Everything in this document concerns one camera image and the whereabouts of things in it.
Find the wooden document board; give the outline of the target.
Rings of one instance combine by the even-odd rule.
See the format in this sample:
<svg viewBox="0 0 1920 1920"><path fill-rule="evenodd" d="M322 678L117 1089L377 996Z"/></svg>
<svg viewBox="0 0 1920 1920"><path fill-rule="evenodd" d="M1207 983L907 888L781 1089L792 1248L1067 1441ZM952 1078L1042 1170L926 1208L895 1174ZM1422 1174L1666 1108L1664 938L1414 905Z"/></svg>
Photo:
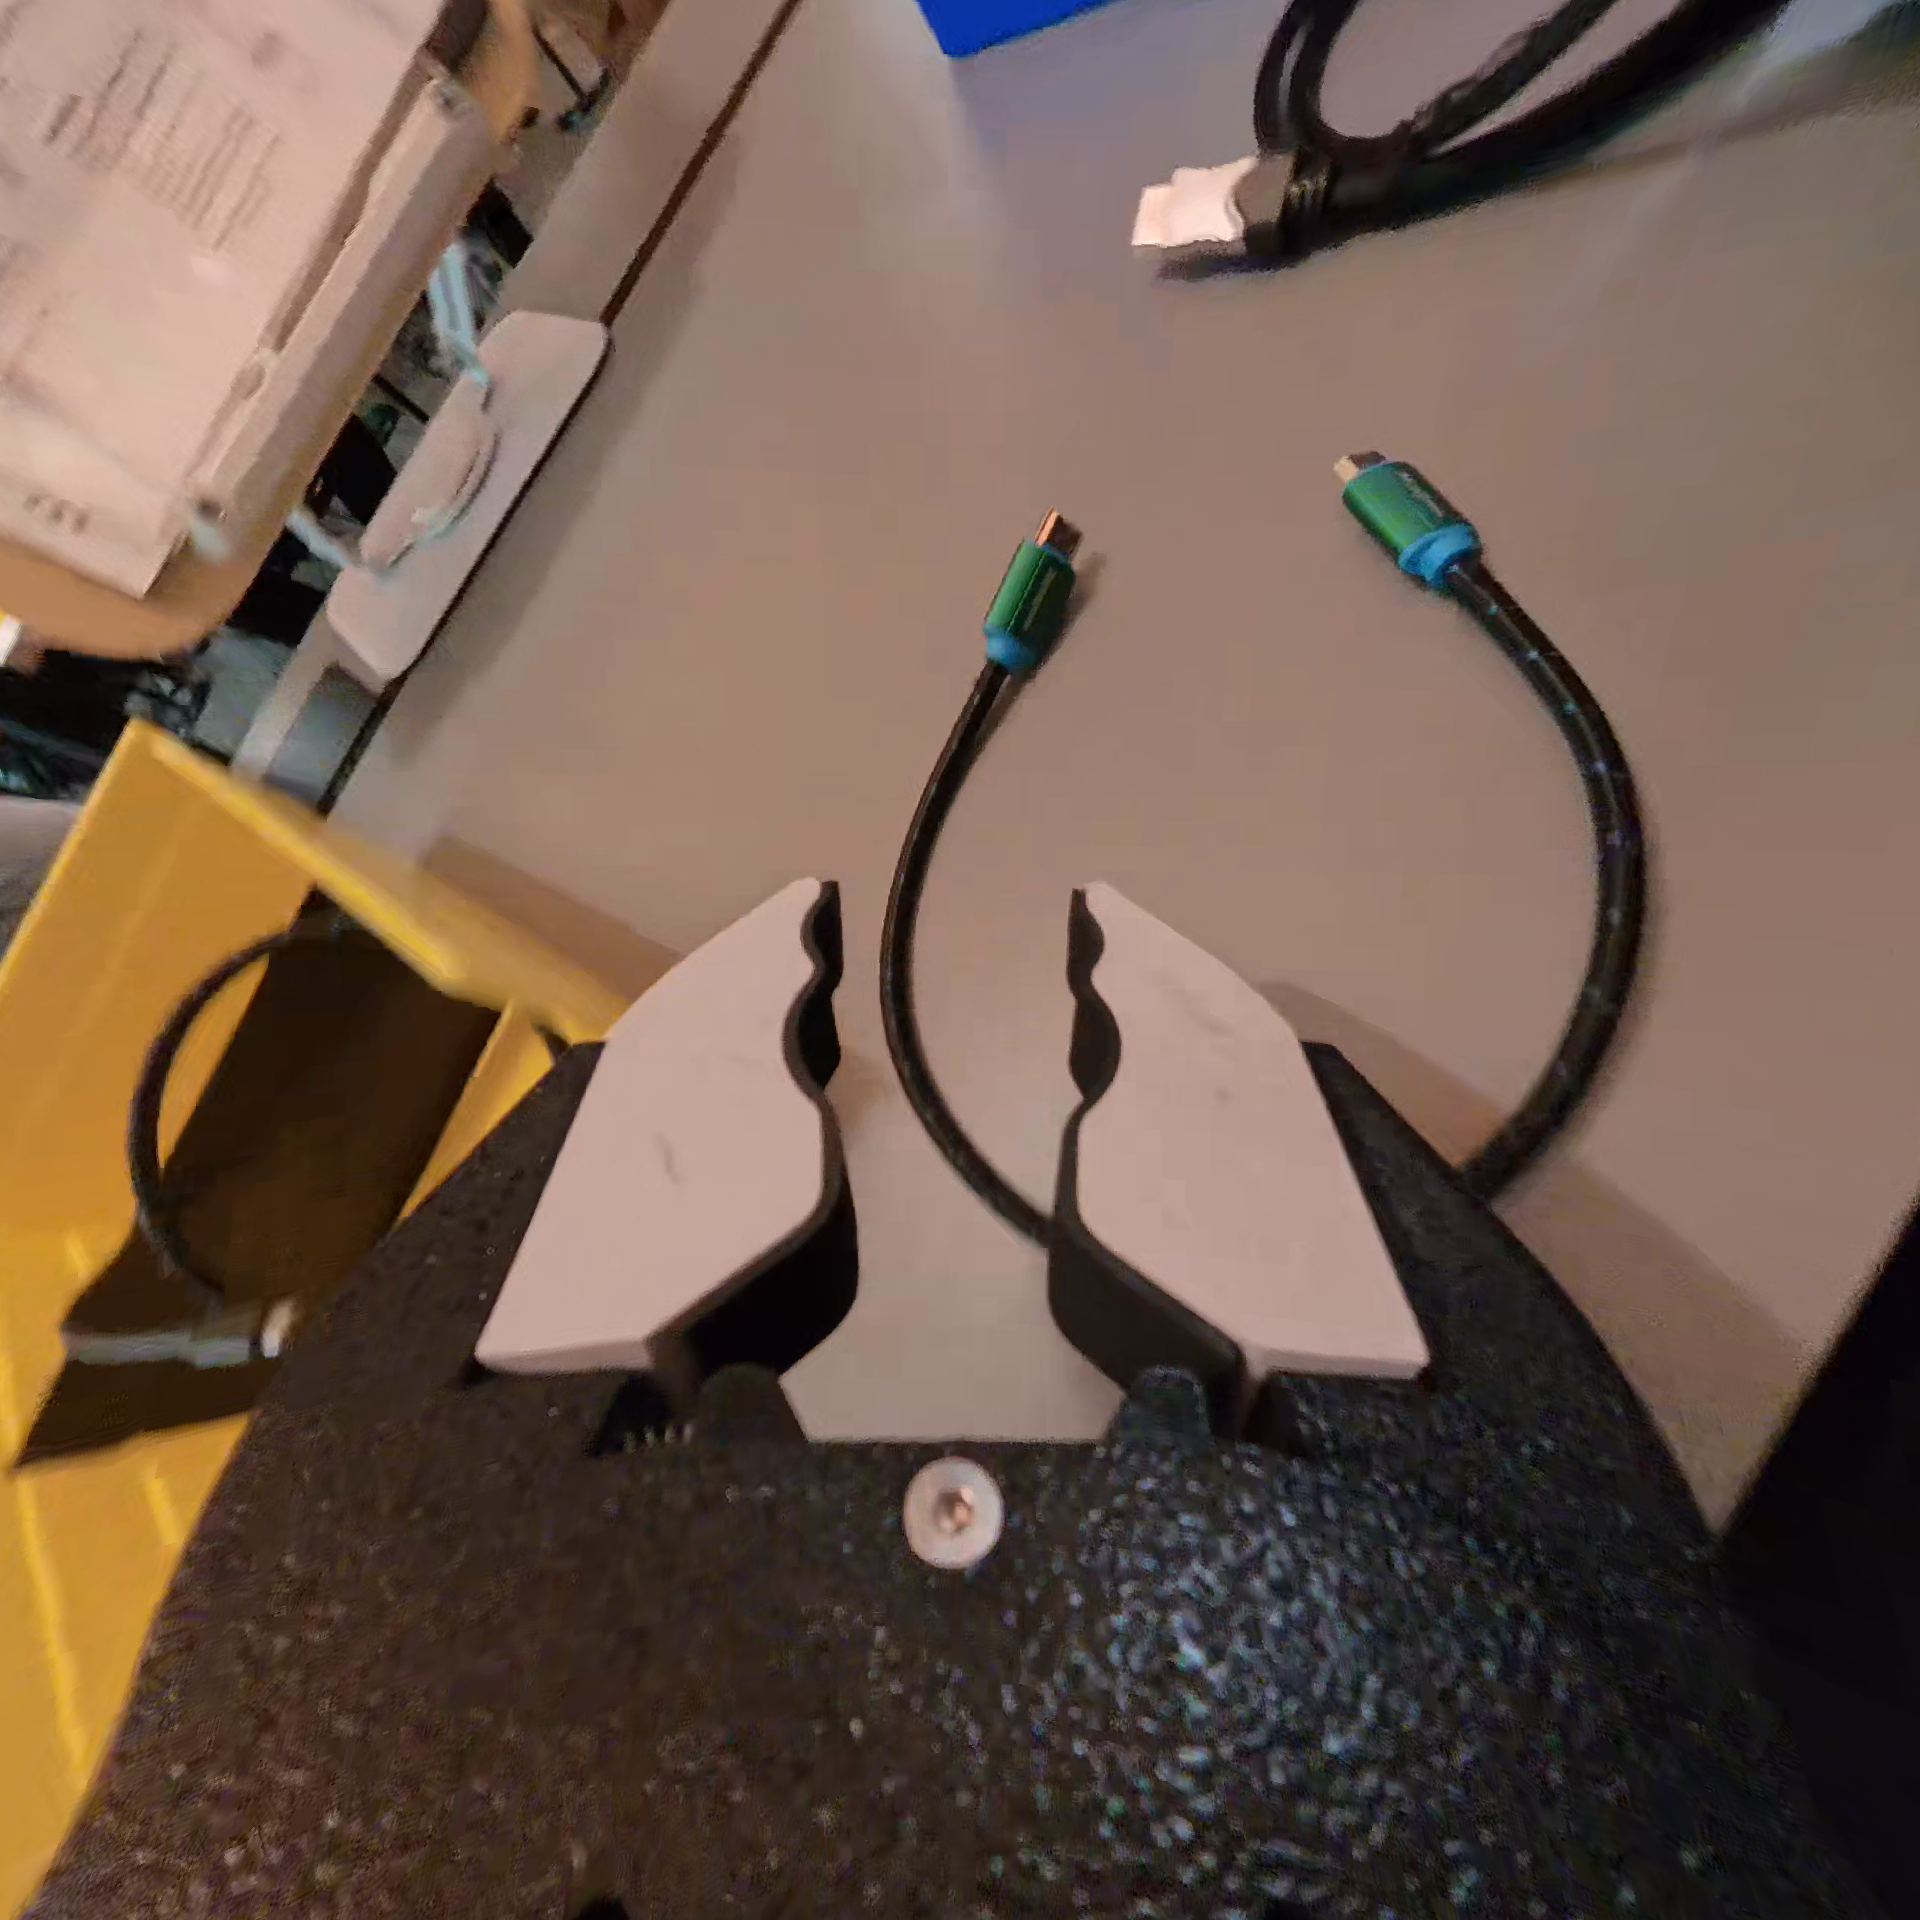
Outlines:
<svg viewBox="0 0 1920 1920"><path fill-rule="evenodd" d="M5 537L5 613L54 647L159 660L252 585L534 101L531 5L442 5L339 232L214 446L187 537L140 597Z"/></svg>

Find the yellow plastic bin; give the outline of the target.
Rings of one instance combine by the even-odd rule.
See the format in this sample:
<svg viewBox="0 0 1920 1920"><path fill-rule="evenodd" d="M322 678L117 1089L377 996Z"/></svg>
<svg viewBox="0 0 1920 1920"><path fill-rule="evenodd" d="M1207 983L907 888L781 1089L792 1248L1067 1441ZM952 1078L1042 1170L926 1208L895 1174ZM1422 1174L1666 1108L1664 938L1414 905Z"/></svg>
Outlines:
<svg viewBox="0 0 1920 1920"><path fill-rule="evenodd" d="M157 1159L228 1305L322 1300L634 991L312 808L129 726L5 945L3 1907L24 1916L269 1361L68 1365L60 1325L193 1313L134 1226L140 1071L231 953L161 1089Z"/></svg>

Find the blue plastic bin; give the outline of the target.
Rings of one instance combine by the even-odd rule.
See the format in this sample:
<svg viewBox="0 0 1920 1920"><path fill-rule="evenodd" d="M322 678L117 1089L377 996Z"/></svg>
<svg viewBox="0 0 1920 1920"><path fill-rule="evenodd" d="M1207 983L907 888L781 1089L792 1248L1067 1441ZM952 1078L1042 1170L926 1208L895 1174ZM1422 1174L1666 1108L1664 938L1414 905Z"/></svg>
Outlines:
<svg viewBox="0 0 1920 1920"><path fill-rule="evenodd" d="M1106 4L1034 0L1034 4L916 4L929 35L947 61L967 61L991 48L1042 35Z"/></svg>

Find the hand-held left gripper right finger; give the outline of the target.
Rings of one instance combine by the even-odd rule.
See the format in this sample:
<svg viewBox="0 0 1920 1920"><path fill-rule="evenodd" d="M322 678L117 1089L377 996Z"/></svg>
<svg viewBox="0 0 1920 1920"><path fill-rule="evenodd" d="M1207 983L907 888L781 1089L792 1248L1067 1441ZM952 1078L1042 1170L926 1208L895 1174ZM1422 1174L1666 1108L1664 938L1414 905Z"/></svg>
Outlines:
<svg viewBox="0 0 1920 1920"><path fill-rule="evenodd" d="M1226 962L1093 881L1067 928L1074 1104L1049 1316L1136 1394L1273 1419L1285 1380L1411 1385L1426 1337L1306 1047Z"/></svg>

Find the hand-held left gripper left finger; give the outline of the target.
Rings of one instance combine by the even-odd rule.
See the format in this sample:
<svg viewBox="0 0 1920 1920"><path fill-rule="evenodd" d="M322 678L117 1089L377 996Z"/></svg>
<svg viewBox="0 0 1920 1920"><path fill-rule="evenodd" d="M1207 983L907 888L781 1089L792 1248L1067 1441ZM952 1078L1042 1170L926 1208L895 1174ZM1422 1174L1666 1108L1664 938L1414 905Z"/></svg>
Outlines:
<svg viewBox="0 0 1920 1920"><path fill-rule="evenodd" d="M788 1376L847 1318L858 1235L826 1090L840 888L804 878L661 974L604 1037L475 1365Z"/></svg>

